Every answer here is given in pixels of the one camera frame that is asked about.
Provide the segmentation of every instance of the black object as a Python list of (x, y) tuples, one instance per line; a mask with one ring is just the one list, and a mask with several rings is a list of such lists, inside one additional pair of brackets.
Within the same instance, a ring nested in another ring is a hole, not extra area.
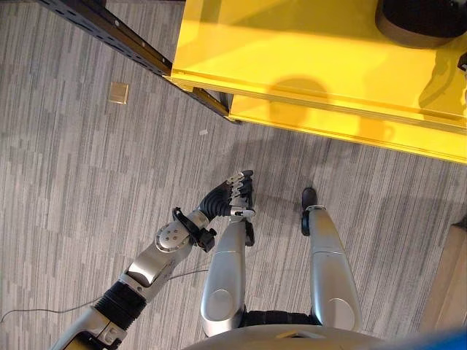
[(467, 31), (467, 0), (379, 0), (376, 24), (404, 46), (437, 47)]
[(146, 306), (146, 300), (127, 284), (115, 282), (94, 306), (122, 330), (127, 330)]
[(245, 312), (240, 327), (264, 324), (313, 324), (321, 325), (315, 317), (286, 311), (249, 311)]
[(253, 246), (253, 244), (255, 244), (255, 231), (253, 230), (253, 224), (249, 221), (245, 221), (245, 228), (247, 231), (245, 246)]
[(309, 211), (306, 210), (309, 206), (318, 204), (318, 197), (313, 187), (307, 187), (301, 193), (301, 234), (309, 236)]
[(461, 221), (454, 224), (458, 228), (462, 228), (463, 230), (467, 231), (467, 214), (462, 218)]
[[(37, 0), (37, 2), (159, 77), (170, 75), (171, 61), (106, 9), (105, 0)], [(224, 120), (233, 124), (239, 123), (227, 118), (229, 110), (227, 104), (222, 104), (204, 89), (195, 87), (193, 91), (187, 92), (167, 79), (164, 81), (224, 117)]]
[(190, 234), (190, 240), (192, 244), (199, 246), (205, 252), (208, 252), (214, 246), (214, 236), (217, 235), (217, 232), (211, 228), (206, 230), (205, 228), (199, 229), (190, 219), (183, 215), (180, 208), (172, 209), (172, 217), (174, 220), (178, 220), (184, 228)]
[[(242, 174), (244, 178), (238, 191), (240, 196), (247, 199), (248, 209), (250, 209), (252, 207), (253, 183), (251, 176), (253, 175), (253, 171), (243, 170)], [(224, 181), (203, 198), (199, 204), (199, 210), (206, 215), (209, 221), (212, 221), (215, 217), (229, 217), (232, 209), (230, 205), (231, 197), (232, 184)]]
[(467, 71), (467, 52), (459, 58), (458, 68)]

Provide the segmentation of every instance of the wooden surface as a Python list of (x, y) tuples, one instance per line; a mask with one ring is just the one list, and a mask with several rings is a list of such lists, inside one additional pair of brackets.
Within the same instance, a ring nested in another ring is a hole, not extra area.
[(451, 226), (420, 324), (422, 331), (460, 327), (467, 321), (467, 231)]
[[(182, 4), (109, 8), (173, 57)], [(107, 103), (111, 81), (130, 85), (127, 105)], [(0, 3), (0, 312), (101, 295), (171, 208), (190, 211), (245, 168), (255, 170), (258, 213), (249, 309), (309, 311), (299, 202), (313, 184), (348, 251), (364, 331), (393, 338), (418, 328), (447, 227), (467, 210), (465, 166), (231, 125), (38, 4)], [(176, 273), (210, 259), (195, 250)], [(169, 282), (122, 349), (202, 339), (204, 277)], [(0, 349), (46, 349), (81, 311), (9, 315)]]

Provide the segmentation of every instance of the black bellows joint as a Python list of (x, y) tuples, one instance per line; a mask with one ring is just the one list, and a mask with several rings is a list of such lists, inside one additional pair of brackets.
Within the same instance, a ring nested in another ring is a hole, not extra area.
[(116, 282), (94, 306), (109, 321), (123, 330), (138, 318), (146, 306), (146, 300), (127, 284)]

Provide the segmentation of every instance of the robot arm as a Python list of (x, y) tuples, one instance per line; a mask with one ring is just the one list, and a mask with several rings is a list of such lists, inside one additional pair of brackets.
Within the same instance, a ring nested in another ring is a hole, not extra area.
[(52, 346), (61, 349), (116, 349), (131, 323), (154, 299), (193, 245), (208, 252), (216, 232), (206, 230), (216, 216), (251, 217), (251, 208), (232, 207), (232, 198), (251, 193), (252, 171), (232, 176), (211, 191), (199, 209), (186, 217), (173, 210), (174, 221), (162, 227), (149, 245), (122, 273), (117, 282)]

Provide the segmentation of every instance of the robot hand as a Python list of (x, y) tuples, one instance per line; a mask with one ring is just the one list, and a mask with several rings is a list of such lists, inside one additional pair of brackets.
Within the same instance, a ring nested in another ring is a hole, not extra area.
[[(198, 210), (206, 215), (209, 221), (215, 217), (253, 217), (252, 209), (252, 180), (253, 171), (243, 170), (237, 175), (229, 177), (217, 186), (199, 204)], [(246, 206), (232, 206), (231, 201), (240, 197)]]

